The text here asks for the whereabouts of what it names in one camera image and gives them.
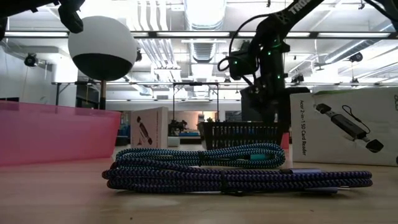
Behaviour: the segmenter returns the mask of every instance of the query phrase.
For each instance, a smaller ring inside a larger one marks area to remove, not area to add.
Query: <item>white product box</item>
[[[294,162],[397,166],[398,88],[295,94],[290,105]]]
[[[131,112],[131,147],[167,149],[166,107]]]

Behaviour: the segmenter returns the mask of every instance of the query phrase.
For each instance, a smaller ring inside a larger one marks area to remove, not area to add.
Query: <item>wooden table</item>
[[[107,159],[0,168],[0,223],[398,223],[394,167],[294,164],[330,171],[369,170],[374,185],[332,196],[234,197],[117,192],[101,178],[111,163]]]

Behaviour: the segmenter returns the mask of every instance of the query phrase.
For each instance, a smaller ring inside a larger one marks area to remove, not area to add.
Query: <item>black and white ball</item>
[[[113,81],[125,76],[137,58],[137,42],[116,19],[83,19],[84,31],[70,34],[69,54],[76,67],[95,80]]]

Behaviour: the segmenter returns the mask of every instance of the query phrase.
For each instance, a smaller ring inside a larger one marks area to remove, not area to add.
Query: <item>blue braided cable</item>
[[[267,155],[269,159],[245,159],[260,154]],[[287,174],[281,170],[191,167],[202,164],[262,169],[277,167],[284,159],[282,149],[273,144],[254,144],[206,152],[126,149],[117,154],[112,167],[104,171],[102,176],[108,180],[107,186],[111,189],[145,193],[303,191],[322,187],[369,187],[373,184],[372,174],[367,171]]]

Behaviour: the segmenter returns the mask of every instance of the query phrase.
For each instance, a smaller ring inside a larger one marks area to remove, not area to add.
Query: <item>black wire basket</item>
[[[198,124],[200,139],[206,150],[255,143],[280,145],[283,129],[278,123],[202,122]]]

